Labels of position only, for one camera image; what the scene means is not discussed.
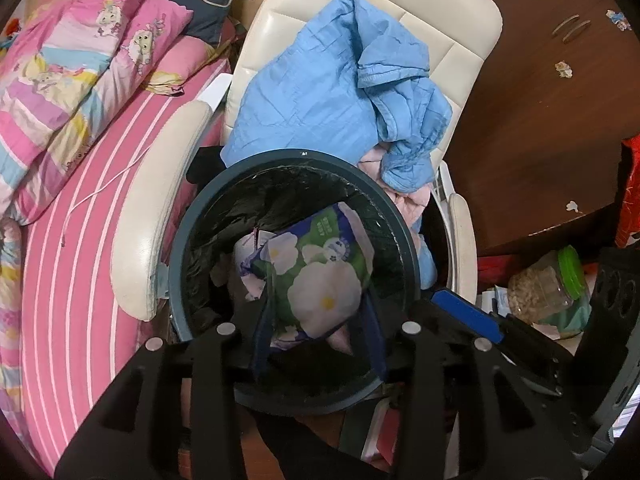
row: wooden cabinet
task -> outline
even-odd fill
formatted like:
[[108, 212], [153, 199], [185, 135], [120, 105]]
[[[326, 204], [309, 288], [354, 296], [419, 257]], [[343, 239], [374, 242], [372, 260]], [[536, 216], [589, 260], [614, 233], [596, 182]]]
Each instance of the wooden cabinet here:
[[[620, 140], [640, 132], [640, 43], [606, 16], [614, 0], [494, 1], [502, 35], [446, 155], [479, 254], [516, 250], [612, 203]], [[573, 14], [590, 27], [567, 44], [570, 26], [552, 38]], [[559, 76], [559, 61], [572, 78]]]

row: white leather chair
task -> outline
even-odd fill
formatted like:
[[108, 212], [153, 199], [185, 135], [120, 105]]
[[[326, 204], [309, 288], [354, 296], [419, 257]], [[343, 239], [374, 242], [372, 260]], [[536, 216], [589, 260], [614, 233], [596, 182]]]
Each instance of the white leather chair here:
[[[289, 46], [305, 23], [329, 1], [263, 1], [244, 42], [228, 92], [223, 142], [233, 130], [242, 96], [255, 73]], [[442, 159], [482, 64], [500, 36], [500, 12], [491, 0], [368, 1], [399, 20], [428, 45], [430, 77], [451, 104], [451, 123], [442, 142], [431, 153], [437, 177], [434, 196], [449, 243], [449, 286], [475, 303], [478, 272], [473, 225], [468, 206], [454, 192]], [[165, 294], [159, 240], [168, 223], [177, 182], [184, 175], [211, 110], [189, 103], [176, 114], [180, 116], [168, 121], [164, 127], [167, 133], [163, 131], [158, 136], [138, 169], [114, 240], [113, 260], [128, 262], [111, 268], [116, 300], [126, 312], [144, 320], [155, 315], [158, 297]], [[152, 192], [158, 186], [163, 191]]]

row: white armrest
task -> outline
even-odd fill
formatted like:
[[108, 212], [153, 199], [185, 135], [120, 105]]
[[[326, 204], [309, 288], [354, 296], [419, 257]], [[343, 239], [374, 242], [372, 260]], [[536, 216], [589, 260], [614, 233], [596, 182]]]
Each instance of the white armrest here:
[[449, 210], [453, 222], [455, 262], [458, 268], [458, 286], [455, 291], [469, 303], [476, 304], [478, 293], [478, 254], [471, 213], [462, 195], [449, 197]]
[[164, 230], [198, 141], [212, 118], [205, 102], [183, 104], [169, 118], [131, 183], [111, 251], [111, 286], [118, 305], [148, 321], [156, 314]]

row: cabinet handle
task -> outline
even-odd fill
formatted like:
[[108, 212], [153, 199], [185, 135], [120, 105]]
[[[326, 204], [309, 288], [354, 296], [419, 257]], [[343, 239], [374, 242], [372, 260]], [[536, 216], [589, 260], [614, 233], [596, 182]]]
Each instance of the cabinet handle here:
[[589, 26], [591, 25], [591, 20], [584, 20], [581, 23], [578, 23], [574, 28], [572, 28], [564, 38], [562, 38], [563, 43], [569, 43], [574, 40], [578, 36], [580, 36]]
[[554, 31], [551, 33], [551, 37], [555, 38], [558, 35], [558, 32], [560, 32], [561, 28], [563, 28], [567, 23], [570, 23], [573, 20], [577, 20], [578, 18], [580, 18], [580, 14], [574, 14], [573, 16], [568, 17], [566, 20], [564, 20], [564, 22], [560, 23], [560, 25], [558, 25], [554, 29]]

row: green lid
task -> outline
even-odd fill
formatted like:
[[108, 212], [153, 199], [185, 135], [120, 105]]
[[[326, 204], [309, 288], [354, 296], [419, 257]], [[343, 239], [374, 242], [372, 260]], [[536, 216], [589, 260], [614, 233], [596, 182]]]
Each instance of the green lid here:
[[567, 245], [558, 251], [558, 264], [560, 265], [562, 284], [567, 293], [574, 301], [580, 299], [587, 285], [584, 281], [580, 257], [573, 246]]

